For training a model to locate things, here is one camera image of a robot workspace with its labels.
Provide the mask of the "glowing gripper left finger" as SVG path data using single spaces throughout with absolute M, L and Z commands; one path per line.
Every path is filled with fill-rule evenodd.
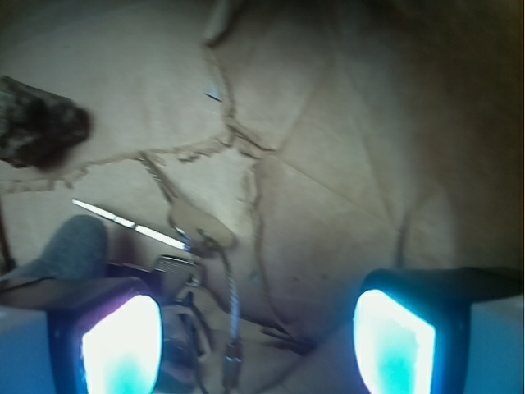
M 3 393 L 151 393 L 162 316 L 138 278 L 1 283 Z

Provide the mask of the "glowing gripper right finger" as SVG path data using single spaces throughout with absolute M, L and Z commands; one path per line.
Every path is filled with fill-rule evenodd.
M 522 393 L 523 271 L 375 270 L 353 343 L 370 393 Z

